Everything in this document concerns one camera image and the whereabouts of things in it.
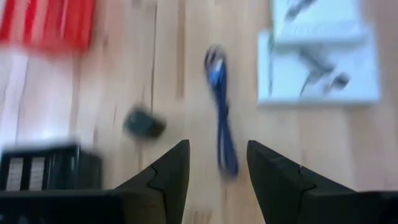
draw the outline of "wooden floor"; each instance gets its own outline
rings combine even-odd
[[[264,223],[246,165],[250,139],[355,190],[397,190],[398,1],[364,2],[378,33],[377,106],[256,108],[257,34],[271,25],[266,0],[98,0],[88,54],[31,55],[18,77],[11,72],[15,56],[2,50],[1,143],[78,138],[104,156],[104,185],[113,188],[189,139],[186,223]],[[236,181],[222,180],[216,165],[216,111],[203,74],[211,44],[228,53]],[[167,120],[158,141],[122,131],[138,103]]]

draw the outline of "white box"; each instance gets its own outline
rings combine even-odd
[[[272,0],[274,42],[357,42],[367,33],[358,0]]]
[[[381,98],[376,40],[369,31],[363,41],[350,44],[313,45],[335,69],[321,81],[303,89],[313,70],[300,57],[300,48],[274,47],[270,32],[258,42],[258,105],[268,104],[370,104]],[[349,76],[342,89],[324,92],[341,73]]]

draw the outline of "red packaging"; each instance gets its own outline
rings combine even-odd
[[[49,53],[88,49],[95,0],[3,1],[1,42]]]

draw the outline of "small black object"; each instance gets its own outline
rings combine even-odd
[[[100,189],[102,160],[78,144],[5,149],[0,190]]]
[[[256,141],[248,143],[251,182],[267,224],[391,224],[398,192],[355,192]]]
[[[350,81],[349,76],[346,75],[345,73],[342,73],[333,80],[333,83],[331,85],[332,87],[342,90],[348,85],[349,81]]]
[[[0,223],[181,223],[189,162],[185,140],[114,190],[0,192]]]
[[[124,121],[124,129],[141,138],[159,137],[166,124],[149,114],[144,108],[134,108]]]

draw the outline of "blue cable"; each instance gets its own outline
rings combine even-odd
[[[221,47],[213,46],[209,48],[205,57],[205,70],[218,108],[218,168],[223,175],[237,177],[239,172],[238,158],[228,124],[226,54]]]

